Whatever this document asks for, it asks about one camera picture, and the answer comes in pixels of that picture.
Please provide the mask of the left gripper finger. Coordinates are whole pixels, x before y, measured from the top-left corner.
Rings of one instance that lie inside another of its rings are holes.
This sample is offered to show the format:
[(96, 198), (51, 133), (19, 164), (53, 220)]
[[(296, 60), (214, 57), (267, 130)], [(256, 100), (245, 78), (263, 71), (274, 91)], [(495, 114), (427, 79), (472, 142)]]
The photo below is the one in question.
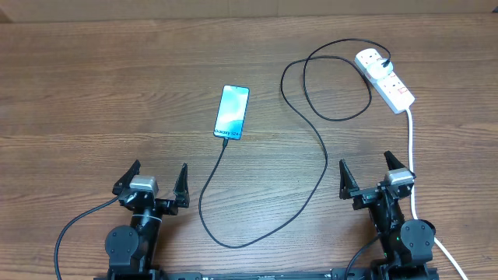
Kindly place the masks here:
[(114, 184), (112, 194), (119, 195), (124, 189), (130, 188), (130, 183), (135, 175), (140, 173), (141, 163), (137, 159), (128, 171)]
[(180, 174), (174, 186), (174, 205), (177, 208), (188, 208), (190, 205), (190, 194), (188, 190), (188, 165), (183, 163)]

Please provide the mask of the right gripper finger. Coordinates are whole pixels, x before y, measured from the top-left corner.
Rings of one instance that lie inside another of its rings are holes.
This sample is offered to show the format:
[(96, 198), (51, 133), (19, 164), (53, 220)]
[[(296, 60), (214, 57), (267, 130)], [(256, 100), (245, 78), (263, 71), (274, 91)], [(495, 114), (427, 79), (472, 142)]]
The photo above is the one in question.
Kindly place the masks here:
[(389, 170), (397, 170), (405, 167), (405, 165), (401, 163), (391, 151), (386, 151), (384, 153), (384, 157)]
[(359, 186), (351, 174), (344, 159), (339, 161), (340, 189), (339, 197), (343, 200), (350, 199), (351, 193), (359, 190)]

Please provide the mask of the Samsung Galaxy smartphone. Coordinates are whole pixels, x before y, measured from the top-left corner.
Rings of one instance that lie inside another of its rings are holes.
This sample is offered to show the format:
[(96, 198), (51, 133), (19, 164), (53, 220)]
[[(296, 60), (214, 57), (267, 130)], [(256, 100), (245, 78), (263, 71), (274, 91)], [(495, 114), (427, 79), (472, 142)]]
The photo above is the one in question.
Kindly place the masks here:
[(250, 90), (243, 86), (223, 87), (213, 134), (218, 138), (240, 140)]

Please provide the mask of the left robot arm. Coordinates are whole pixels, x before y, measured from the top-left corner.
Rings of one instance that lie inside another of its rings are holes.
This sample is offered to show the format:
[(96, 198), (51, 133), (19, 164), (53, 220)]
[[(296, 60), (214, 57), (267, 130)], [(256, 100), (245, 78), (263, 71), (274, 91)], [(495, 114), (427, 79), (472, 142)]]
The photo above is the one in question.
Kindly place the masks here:
[(153, 265), (163, 217), (177, 215), (180, 208), (190, 205), (187, 164), (181, 167), (173, 199), (158, 198), (156, 178), (141, 175), (140, 167), (134, 161), (113, 186), (112, 193), (120, 206), (132, 212), (132, 219), (127, 226), (113, 228), (105, 239), (107, 279), (166, 279), (166, 272)]

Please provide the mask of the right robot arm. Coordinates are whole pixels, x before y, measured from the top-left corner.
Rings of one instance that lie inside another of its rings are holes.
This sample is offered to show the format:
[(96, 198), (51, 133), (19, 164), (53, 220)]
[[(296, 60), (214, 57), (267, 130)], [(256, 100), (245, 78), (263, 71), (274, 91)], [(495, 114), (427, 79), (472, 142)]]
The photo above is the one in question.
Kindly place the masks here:
[[(399, 201), (412, 194), (416, 175), (390, 151), (384, 153), (388, 172), (375, 187), (362, 189), (355, 181), (344, 159), (339, 161), (342, 200), (353, 200), (355, 210), (367, 208), (377, 235), (352, 257), (344, 279), (419, 279), (439, 278), (436, 268), (427, 263), (433, 259), (435, 226), (424, 219), (406, 220)], [(384, 257), (370, 262), (368, 268), (354, 271), (359, 256), (375, 242), (380, 242)]]

